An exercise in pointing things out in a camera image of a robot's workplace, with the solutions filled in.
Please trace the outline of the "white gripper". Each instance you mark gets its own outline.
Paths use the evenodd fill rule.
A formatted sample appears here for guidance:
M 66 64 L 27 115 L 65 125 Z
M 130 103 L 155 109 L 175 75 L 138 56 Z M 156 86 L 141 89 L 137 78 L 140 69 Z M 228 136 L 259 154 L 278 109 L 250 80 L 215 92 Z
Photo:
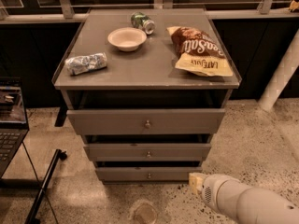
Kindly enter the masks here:
M 206 206 L 220 214 L 237 214 L 241 183 L 228 175 L 189 173 L 189 185 L 194 194 L 201 194 Z

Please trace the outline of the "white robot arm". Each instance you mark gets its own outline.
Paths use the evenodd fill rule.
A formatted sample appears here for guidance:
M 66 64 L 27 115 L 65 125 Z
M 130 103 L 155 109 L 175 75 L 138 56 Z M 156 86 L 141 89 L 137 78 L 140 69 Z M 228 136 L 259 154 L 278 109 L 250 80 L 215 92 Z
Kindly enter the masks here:
M 299 208 L 271 190 L 219 174 L 189 173 L 189 185 L 206 206 L 237 224 L 299 224 Z

